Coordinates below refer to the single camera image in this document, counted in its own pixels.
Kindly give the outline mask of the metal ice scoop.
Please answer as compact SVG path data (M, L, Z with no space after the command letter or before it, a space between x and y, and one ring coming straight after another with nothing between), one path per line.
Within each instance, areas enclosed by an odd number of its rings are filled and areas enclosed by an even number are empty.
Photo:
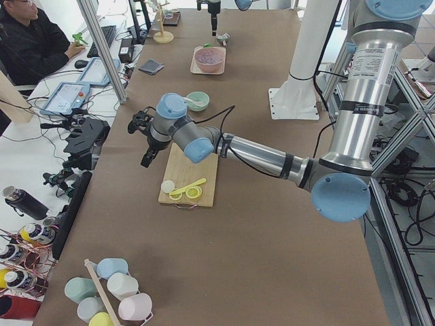
M230 34L224 33L222 35L216 35L216 39L217 39L219 44L221 44L222 46L226 47L228 45L228 42L229 42L229 39L230 39Z

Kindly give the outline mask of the white ceramic spoon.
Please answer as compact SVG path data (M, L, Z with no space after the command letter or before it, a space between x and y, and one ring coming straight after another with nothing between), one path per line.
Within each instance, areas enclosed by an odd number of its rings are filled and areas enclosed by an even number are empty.
M188 101L189 103L192 103L192 104L195 104L195 105L200 105L202 103L202 102L194 101L194 100L192 100L191 98L188 98L188 97L183 97L183 99L185 101Z

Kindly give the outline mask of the bamboo cutting board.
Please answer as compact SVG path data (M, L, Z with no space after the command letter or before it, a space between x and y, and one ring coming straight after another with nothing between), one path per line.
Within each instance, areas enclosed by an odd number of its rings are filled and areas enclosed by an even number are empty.
M197 205L212 207L215 195L215 182L218 169L218 155L211 153L198 164L192 163L184 152L172 143L163 181L173 181L176 188L185 187L199 179L206 178L206 182L199 185L203 193L198 198L189 198L185 194L179 200L170 199L168 194L160 191L158 202L161 204Z

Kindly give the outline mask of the lemon slice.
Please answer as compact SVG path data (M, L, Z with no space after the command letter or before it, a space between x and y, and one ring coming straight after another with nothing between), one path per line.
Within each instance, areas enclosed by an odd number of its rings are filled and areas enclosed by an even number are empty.
M182 196L183 196L182 193L178 193L178 194L175 194L175 193L173 193L173 192L169 193L169 198L170 198L171 200L173 200L173 201L178 201L178 200L180 200L180 199L182 198Z
M194 185L192 187L189 187L185 191L186 197L191 199L191 200L200 198L202 196L202 193L203 193L203 190L202 190L201 186L199 186L199 185Z

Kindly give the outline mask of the beige serving tray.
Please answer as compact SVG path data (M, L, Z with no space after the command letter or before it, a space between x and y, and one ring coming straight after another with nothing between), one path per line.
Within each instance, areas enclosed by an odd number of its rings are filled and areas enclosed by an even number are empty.
M224 72L225 62L225 48L195 47L190 72L193 74L220 75Z

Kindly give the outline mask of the grey folded cloth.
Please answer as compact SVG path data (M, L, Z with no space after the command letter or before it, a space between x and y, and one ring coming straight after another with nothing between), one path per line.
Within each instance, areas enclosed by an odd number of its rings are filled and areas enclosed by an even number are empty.
M163 68L164 68L163 63L155 61L154 59L149 59L139 67L139 70L148 75L155 75Z

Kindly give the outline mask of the upper blue teach pendant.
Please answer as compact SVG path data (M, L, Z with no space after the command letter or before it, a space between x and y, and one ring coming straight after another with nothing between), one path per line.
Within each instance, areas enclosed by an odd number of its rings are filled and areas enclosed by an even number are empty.
M69 115L79 109L90 94L90 84L62 82L41 108L42 115Z

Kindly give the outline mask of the black bar on desk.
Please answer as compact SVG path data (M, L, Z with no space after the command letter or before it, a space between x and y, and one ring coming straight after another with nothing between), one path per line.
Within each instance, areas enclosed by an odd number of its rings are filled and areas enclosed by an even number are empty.
M69 233L77 216L77 213L84 199L86 190L92 178L91 172L84 172L78 183L78 187L75 189L75 194L69 204L65 218L61 223L54 242L52 243L52 256L55 260L59 260L63 252L63 248L68 239Z

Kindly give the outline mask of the light blue cup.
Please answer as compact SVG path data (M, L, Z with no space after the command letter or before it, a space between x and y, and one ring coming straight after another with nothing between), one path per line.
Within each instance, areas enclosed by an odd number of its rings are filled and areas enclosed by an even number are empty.
M104 258L97 264L97 275L107 280L115 273L128 274L128 263L122 258Z

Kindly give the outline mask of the white cup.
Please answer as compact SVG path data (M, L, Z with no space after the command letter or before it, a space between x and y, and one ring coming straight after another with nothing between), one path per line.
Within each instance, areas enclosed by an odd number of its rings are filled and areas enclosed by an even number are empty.
M139 290L139 283L136 278L116 272L112 274L107 280L107 289L118 300L137 294Z

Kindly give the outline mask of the black water bottle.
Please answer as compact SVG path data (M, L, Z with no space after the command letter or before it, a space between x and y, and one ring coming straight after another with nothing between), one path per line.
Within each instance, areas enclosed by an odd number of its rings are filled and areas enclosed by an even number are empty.
M28 215L41 221L47 217L49 208L34 198L30 193L14 186L7 186L2 191L5 202L20 216Z

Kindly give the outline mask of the pink cup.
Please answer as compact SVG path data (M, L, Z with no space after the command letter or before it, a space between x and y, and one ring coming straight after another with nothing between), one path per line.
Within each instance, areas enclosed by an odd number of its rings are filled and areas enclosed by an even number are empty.
M146 293L138 293L123 299L118 314L126 321L145 321L152 317L152 299Z

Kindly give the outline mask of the seated person in black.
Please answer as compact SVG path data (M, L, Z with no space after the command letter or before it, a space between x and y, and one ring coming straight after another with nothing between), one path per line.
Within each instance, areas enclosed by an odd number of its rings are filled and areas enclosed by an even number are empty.
M1 30L1 62L16 86L38 84L84 51L33 1L2 1Z

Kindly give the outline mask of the yellow cup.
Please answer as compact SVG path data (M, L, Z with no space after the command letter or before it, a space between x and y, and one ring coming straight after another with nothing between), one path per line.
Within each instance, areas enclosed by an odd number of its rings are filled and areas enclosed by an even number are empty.
M96 313L89 321L89 326L114 326L107 312Z

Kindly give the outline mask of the aluminium frame post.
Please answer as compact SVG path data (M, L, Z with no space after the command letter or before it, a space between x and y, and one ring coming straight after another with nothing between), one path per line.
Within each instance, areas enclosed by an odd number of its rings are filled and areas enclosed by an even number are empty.
M127 100L126 91L118 75L118 69L115 67L113 58L109 51L109 46L105 40L97 19L97 12L89 0L77 0L77 5L82 13L82 17L88 27L92 40L96 45L100 59L103 61L105 70L109 76L111 85L116 93L120 104L124 104Z

